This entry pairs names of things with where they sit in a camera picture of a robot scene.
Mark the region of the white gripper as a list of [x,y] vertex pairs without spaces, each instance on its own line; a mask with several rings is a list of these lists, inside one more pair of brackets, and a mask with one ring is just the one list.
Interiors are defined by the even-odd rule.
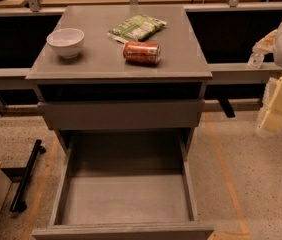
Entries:
[[266,108],[262,108],[257,118],[259,132],[278,133],[282,130],[282,76],[271,78],[268,82],[269,96],[264,101]]

